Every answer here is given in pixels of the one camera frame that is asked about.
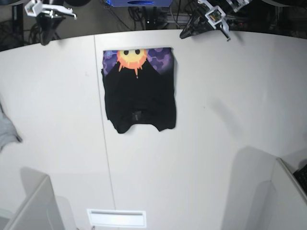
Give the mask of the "white partition left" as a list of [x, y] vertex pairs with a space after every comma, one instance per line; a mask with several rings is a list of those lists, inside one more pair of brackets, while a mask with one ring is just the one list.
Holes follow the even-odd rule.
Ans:
[[26, 197], [13, 213], [0, 210], [2, 230], [64, 230], [50, 176], [28, 167], [20, 169]]

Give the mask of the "blue box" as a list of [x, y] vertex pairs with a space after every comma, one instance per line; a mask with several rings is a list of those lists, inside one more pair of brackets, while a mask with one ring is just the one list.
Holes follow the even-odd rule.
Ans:
[[106, 0], [113, 7], [169, 7], [173, 0]]

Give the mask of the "black T-shirt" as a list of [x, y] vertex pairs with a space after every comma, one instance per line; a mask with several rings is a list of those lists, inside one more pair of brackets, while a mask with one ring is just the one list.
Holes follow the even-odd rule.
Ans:
[[175, 128], [172, 48], [106, 50], [102, 64], [106, 116], [119, 134], [136, 124]]

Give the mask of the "black keyboard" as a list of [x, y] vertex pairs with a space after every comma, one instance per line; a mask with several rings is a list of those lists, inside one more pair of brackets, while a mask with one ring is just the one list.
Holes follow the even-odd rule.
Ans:
[[307, 193], [307, 165], [305, 165], [302, 169], [297, 170], [294, 172], [294, 177], [296, 178], [297, 182], [304, 190], [305, 194]]

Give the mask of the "grey cloth at left edge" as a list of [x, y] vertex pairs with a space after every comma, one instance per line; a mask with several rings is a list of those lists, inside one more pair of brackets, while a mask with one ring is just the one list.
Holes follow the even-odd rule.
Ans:
[[7, 117], [2, 105], [0, 105], [0, 151], [9, 143], [22, 143], [22, 141], [13, 122]]

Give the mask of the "white partition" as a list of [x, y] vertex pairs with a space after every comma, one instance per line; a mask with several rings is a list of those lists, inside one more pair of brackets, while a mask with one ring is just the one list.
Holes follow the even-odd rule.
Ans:
[[280, 158], [253, 201], [256, 230], [305, 230], [307, 196]]
[[64, 230], [50, 176], [28, 167], [20, 169], [26, 197], [13, 213], [0, 210], [2, 230]]

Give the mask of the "white partition right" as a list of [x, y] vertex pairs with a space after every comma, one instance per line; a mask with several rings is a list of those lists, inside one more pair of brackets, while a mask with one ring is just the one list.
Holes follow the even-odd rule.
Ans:
[[307, 196], [280, 158], [253, 201], [256, 230], [305, 230]]

